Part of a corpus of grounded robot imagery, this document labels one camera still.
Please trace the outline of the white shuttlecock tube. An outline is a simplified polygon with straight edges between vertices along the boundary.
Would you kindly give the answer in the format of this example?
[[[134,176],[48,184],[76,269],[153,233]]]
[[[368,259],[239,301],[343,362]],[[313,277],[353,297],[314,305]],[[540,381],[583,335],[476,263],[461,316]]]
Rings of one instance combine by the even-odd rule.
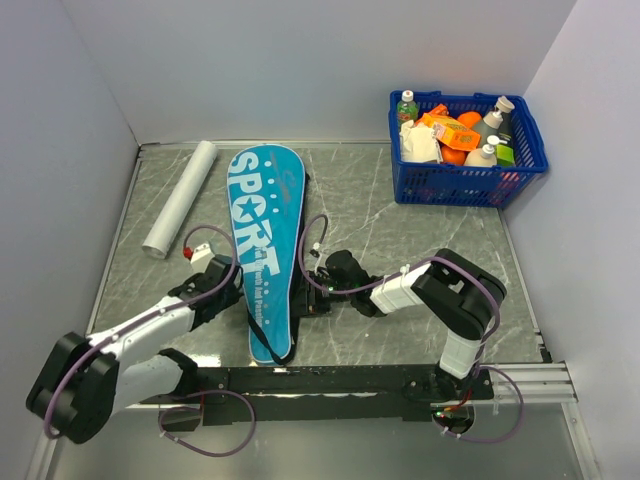
[[[166,258],[217,155],[218,148],[212,142],[198,144],[141,245],[145,254],[155,259]]]

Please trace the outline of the blue sport racket bag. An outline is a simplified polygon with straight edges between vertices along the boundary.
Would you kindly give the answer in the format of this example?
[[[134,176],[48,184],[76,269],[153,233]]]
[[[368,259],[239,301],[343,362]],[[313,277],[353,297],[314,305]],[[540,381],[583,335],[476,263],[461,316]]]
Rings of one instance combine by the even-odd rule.
[[[279,144],[246,148],[231,160],[226,179],[232,238],[242,268],[249,351],[261,365],[295,356],[292,293],[304,229],[307,174],[300,156]]]

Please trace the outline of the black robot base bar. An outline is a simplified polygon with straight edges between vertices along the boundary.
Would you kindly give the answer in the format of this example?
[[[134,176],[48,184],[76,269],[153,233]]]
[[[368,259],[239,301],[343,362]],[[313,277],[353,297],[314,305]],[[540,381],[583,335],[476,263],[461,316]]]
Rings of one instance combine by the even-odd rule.
[[[198,393],[222,387],[246,398],[256,419],[307,421],[431,420],[432,409],[494,398],[490,375],[456,380],[433,364],[201,367]]]

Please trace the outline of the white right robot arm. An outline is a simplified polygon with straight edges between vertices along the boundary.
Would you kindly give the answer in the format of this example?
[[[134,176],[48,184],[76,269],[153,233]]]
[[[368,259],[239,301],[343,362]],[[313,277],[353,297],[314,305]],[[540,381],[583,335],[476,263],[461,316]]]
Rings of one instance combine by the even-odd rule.
[[[303,269],[302,274],[308,284],[307,316],[339,301],[349,302],[366,317],[417,306],[430,310],[447,327],[436,384],[448,398],[458,398],[470,388],[507,296],[498,278],[447,248],[387,276],[369,275],[348,250],[331,254],[318,271]]]

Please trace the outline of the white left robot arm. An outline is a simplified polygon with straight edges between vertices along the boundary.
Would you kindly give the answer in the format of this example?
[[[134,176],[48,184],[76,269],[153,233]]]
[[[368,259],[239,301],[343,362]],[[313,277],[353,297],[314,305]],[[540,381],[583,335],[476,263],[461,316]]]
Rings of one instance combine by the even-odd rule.
[[[119,411],[157,396],[177,402],[199,387],[197,363],[168,342],[213,320],[241,298],[242,268],[213,257],[155,305],[124,323],[53,346],[26,399],[50,439],[93,438]]]

